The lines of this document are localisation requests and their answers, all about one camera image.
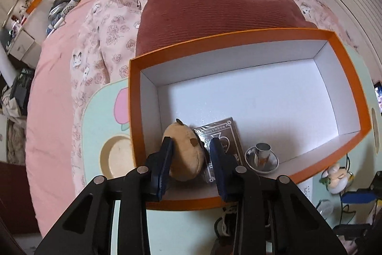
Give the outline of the brown playing card box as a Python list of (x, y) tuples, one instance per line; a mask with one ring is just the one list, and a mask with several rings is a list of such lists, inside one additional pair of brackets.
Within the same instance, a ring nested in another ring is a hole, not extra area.
[(242, 145), (239, 140), (238, 131), (232, 117), (199, 126), (194, 129), (194, 133), (201, 143), (205, 153), (205, 164), (203, 165), (203, 178), (207, 184), (215, 182), (215, 175), (210, 160), (210, 141), (218, 138), (226, 154), (233, 155), (239, 165), (244, 164)]

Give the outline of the pink floral quilt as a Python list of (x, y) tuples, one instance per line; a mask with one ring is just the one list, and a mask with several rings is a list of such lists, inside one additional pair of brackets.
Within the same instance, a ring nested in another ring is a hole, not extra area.
[[(148, 0), (94, 0), (82, 20), (71, 61), (74, 121), (71, 165), (76, 192), (85, 187), (81, 125), (84, 109), (102, 86), (125, 79), (129, 61), (138, 55), (137, 35)], [(345, 44), (352, 40), (323, 0), (293, 0), (302, 16), (320, 29), (336, 32)]]

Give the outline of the smartphone with lit screen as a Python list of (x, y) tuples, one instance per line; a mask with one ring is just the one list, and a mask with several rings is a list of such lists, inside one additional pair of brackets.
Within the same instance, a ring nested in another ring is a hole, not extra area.
[(379, 111), (382, 114), (382, 84), (381, 84), (381, 81), (378, 81), (376, 84), (374, 84), (374, 91), (376, 93)]

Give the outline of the white bedside drawer cabinet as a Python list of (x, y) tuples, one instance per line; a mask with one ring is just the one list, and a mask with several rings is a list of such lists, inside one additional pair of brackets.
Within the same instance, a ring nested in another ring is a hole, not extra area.
[(42, 47), (26, 31), (21, 30), (10, 46), (6, 49), (7, 54), (18, 61), (24, 62), (30, 68), (36, 68)]

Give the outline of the white doll keychain figure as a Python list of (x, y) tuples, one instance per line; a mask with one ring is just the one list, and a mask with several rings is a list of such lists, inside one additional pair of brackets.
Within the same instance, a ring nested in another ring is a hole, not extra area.
[(324, 185), (330, 194), (340, 194), (345, 191), (354, 180), (354, 174), (345, 167), (335, 163), (328, 167), (319, 179), (319, 183)]

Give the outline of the orange cardboard box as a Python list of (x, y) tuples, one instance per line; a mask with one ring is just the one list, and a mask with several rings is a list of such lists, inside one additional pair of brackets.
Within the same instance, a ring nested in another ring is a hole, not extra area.
[(130, 61), (128, 88), (138, 166), (176, 119), (203, 126), (230, 117), (243, 149), (269, 143), (276, 174), (300, 183), (372, 130), (351, 54), (328, 30), (249, 30), (167, 46)]

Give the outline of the brown capybara plush toy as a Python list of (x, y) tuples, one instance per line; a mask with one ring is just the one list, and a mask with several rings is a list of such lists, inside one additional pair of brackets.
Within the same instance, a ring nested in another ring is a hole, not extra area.
[(163, 133), (174, 142), (174, 154), (170, 176), (177, 181), (187, 182), (201, 172), (205, 154), (194, 131), (180, 119), (176, 119)]

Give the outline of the dark red corduroy pillow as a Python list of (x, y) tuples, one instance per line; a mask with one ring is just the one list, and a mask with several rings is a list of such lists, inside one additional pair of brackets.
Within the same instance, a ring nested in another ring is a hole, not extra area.
[(293, 0), (148, 0), (137, 55), (234, 31), (315, 27)]

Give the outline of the silver cup and saucer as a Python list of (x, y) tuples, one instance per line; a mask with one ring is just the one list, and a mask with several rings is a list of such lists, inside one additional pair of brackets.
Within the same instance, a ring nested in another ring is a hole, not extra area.
[(279, 166), (279, 160), (267, 143), (257, 143), (245, 153), (247, 166), (261, 175), (275, 172)]

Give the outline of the pink bed sheet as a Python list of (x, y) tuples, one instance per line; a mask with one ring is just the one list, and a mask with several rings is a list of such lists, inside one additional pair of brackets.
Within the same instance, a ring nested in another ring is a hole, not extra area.
[(39, 231), (46, 235), (79, 192), (71, 165), (71, 61), (91, 2), (81, 0), (42, 45), (28, 102), (26, 169)]

